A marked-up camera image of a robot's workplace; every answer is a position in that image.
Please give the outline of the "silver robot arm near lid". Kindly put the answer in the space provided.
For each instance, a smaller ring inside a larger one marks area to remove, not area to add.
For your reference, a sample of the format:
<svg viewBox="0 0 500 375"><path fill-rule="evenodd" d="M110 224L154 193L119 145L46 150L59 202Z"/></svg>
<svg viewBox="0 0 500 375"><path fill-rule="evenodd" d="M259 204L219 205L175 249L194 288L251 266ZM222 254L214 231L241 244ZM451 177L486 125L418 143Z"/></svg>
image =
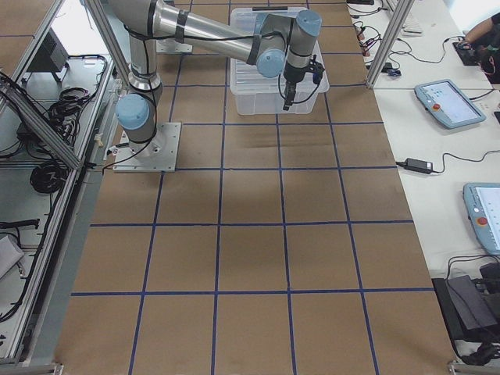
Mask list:
<svg viewBox="0 0 500 375"><path fill-rule="evenodd" d="M129 34L131 92L116 105L116 117L139 158L157 155L158 104L163 84L157 72L156 42L173 40L255 66L266 78L278 79L288 111L299 104L297 86L306 75L319 86L324 67L313 49L320 35L321 16L304 9L290 17L276 13L258 16L252 33L196 15L163 1L111 1L110 6Z"/></svg>

